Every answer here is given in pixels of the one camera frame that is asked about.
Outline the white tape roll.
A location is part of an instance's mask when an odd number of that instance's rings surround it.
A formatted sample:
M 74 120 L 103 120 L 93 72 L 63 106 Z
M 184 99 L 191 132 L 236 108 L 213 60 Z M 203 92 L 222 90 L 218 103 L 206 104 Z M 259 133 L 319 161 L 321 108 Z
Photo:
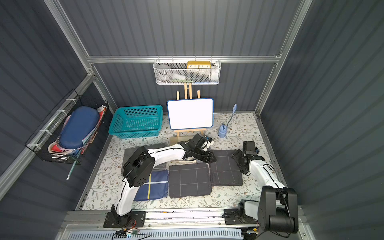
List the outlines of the white tape roll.
M 155 74 L 159 81 L 168 81 L 172 75 L 172 68 L 165 64 L 157 65 L 155 68 Z

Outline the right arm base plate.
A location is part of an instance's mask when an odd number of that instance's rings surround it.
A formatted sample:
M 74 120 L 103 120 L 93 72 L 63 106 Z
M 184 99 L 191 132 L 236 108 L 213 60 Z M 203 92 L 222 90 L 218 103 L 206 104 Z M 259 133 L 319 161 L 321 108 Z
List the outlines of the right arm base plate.
M 224 209 L 221 216 L 226 225 L 259 225 L 258 220 L 247 216 L 238 209 Z

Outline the blue padded case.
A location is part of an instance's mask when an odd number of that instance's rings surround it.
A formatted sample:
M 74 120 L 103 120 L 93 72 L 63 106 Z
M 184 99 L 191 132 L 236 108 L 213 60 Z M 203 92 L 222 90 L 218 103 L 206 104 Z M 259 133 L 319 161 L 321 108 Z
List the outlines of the blue padded case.
M 100 114 L 96 109 L 82 106 L 77 108 L 68 119 L 60 137 L 59 145 L 64 149 L 79 149 L 83 140 L 95 128 Z

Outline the blue desk lamp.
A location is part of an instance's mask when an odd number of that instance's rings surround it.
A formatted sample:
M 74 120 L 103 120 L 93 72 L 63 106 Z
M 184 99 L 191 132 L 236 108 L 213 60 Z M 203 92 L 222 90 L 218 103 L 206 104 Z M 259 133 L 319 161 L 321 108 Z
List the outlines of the blue desk lamp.
M 218 129 L 218 137 L 219 138 L 225 138 L 226 137 L 227 132 L 228 132 L 229 123 L 231 122 L 236 110 L 237 110 L 237 104 L 234 104 L 231 117 L 229 118 L 229 120 L 227 121 L 226 124 L 222 123 Z

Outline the plain grey folded pillowcase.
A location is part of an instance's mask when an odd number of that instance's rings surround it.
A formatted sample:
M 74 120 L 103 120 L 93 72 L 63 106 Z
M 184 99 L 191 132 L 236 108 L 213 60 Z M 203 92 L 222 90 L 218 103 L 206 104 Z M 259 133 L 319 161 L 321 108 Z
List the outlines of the plain grey folded pillowcase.
M 160 148 L 164 148 L 164 147 L 165 147 L 164 143 L 145 146 L 146 149 L 160 149 Z M 133 153 L 137 149 L 138 149 L 138 147 L 125 149 L 124 157 L 123 157 L 123 163 L 122 163 L 122 169 L 121 169 L 121 174 L 122 175 L 124 175 L 124 166 L 125 166 L 125 164 L 127 163 L 129 158 L 133 155 Z M 160 165 L 154 167 L 152 172 L 159 172 L 159 171 L 163 171 L 163 170 L 167 170 L 167 169 L 168 169 L 167 168 L 167 163 L 164 163 L 164 164 L 160 164 Z

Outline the white board blue frame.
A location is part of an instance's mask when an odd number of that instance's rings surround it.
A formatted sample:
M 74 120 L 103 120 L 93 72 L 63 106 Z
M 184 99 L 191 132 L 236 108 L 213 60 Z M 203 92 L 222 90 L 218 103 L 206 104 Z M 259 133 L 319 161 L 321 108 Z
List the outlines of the white board blue frame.
M 211 128 L 214 125 L 212 98 L 169 100 L 167 109 L 172 130 Z

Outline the yellow clock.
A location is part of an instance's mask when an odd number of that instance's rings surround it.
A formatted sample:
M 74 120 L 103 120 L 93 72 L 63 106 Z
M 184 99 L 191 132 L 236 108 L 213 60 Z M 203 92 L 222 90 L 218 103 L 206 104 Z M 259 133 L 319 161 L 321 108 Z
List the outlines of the yellow clock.
M 211 69 L 212 68 L 212 65 L 211 65 L 211 62 L 210 61 L 197 61 L 197 60 L 194 60 L 194 61 L 188 61 L 187 62 L 187 69 L 192 69 L 192 70 L 196 70 L 196 69 Z

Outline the navy yellow-stripe folded pillowcase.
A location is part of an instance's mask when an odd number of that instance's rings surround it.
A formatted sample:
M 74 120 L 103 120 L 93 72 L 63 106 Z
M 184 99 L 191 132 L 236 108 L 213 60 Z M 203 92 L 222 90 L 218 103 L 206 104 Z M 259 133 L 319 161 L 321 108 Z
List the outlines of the navy yellow-stripe folded pillowcase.
M 168 170 L 152 172 L 149 180 L 139 188 L 134 201 L 140 202 L 166 198 L 168 196 L 168 189 Z

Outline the beige grey pillowcase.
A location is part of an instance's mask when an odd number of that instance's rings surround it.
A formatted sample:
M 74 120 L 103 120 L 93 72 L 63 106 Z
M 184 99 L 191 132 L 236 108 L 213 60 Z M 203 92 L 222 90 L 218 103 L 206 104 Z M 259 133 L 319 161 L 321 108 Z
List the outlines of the beige grey pillowcase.
M 179 137 L 170 137 L 170 142 L 169 142 L 169 146 L 172 146 L 172 145 L 175 145 L 177 144 L 178 142 L 185 142 L 185 141 L 188 141 L 188 140 L 191 140 L 194 136 L 179 136 Z M 187 165 L 187 164 L 196 164 L 197 163 L 197 160 L 194 159 L 192 161 L 183 161 L 183 160 L 178 160 L 178 161 L 171 161 L 169 163 L 169 166 L 173 166 L 173 165 Z

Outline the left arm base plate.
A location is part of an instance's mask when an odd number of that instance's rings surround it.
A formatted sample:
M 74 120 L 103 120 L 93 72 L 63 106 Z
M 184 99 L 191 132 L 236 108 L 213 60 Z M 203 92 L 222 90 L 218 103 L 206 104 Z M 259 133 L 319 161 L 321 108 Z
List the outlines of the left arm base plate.
M 116 214 L 109 212 L 105 217 L 103 228 L 142 228 L 145 223 L 146 213 L 145 211 L 133 211 L 126 216 L 118 217 Z

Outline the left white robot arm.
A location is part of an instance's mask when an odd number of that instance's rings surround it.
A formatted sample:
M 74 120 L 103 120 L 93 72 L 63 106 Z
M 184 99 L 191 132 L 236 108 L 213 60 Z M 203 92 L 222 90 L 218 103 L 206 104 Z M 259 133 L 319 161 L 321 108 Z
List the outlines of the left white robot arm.
M 188 141 L 160 149 L 139 147 L 123 165 L 123 187 L 119 200 L 111 208 L 118 217 L 128 216 L 139 188 L 150 179 L 153 168 L 171 161 L 199 160 L 210 164 L 216 157 L 210 151 L 214 140 L 208 136 L 196 134 Z

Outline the dark grey checked pillowcase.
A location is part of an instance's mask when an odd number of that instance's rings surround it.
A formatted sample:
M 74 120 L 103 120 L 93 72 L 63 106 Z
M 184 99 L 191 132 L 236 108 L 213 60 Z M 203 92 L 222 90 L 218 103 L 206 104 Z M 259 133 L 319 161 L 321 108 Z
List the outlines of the dark grey checked pillowcase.
M 235 152 L 236 150 L 213 151 L 216 161 L 210 164 L 212 186 L 225 187 L 243 185 L 243 174 L 232 158 L 232 154 Z
M 212 184 L 206 163 L 169 166 L 169 197 L 200 197 L 210 195 Z

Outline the teal plastic basket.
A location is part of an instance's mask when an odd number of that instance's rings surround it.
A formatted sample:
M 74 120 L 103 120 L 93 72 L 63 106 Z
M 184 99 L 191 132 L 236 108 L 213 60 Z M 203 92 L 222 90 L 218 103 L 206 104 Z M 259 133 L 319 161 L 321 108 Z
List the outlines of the teal plastic basket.
M 121 107 L 115 111 L 109 134 L 120 139 L 156 137 L 162 123 L 161 105 Z

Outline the floral table mat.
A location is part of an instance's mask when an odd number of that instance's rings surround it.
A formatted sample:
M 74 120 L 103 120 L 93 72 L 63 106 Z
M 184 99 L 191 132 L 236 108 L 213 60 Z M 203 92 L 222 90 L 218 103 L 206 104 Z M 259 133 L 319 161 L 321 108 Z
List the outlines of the floral table mat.
M 215 113 L 214 126 L 205 131 L 214 139 L 215 150 L 237 150 L 242 148 L 244 141 L 254 141 L 260 149 L 268 164 L 271 158 L 262 138 L 257 118 L 254 113 L 235 113 L 229 123 L 225 138 L 218 137 L 218 129 L 222 123 L 226 124 L 231 113 Z M 163 115 L 163 123 L 157 137 L 120 139 L 113 136 L 107 142 L 107 150 L 103 153 L 103 160 L 91 184 L 85 201 L 81 204 L 82 210 L 110 210 L 116 203 L 123 187 L 121 167 L 124 151 L 128 148 L 139 146 L 161 144 L 169 145 L 170 137 L 177 134 L 170 129 L 167 114 Z M 258 200 L 261 187 L 252 176 L 243 177 L 242 186 L 212 187 L 208 196 L 184 197 L 171 199 L 169 197 L 159 200 L 148 200 L 134 202 L 133 209 L 180 209 L 180 208 L 214 208 L 214 207 L 236 207 L 240 200 Z

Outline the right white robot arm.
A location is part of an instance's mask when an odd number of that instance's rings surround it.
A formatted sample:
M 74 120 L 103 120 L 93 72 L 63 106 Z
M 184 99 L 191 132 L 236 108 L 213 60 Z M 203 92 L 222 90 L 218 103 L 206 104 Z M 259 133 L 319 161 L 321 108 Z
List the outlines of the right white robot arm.
M 255 143 L 243 142 L 243 149 L 233 153 L 232 158 L 241 173 L 251 175 L 262 188 L 259 200 L 239 203 L 238 216 L 258 222 L 262 232 L 273 232 L 277 235 L 297 233 L 299 230 L 297 193 L 274 176 L 275 169 L 259 155 Z

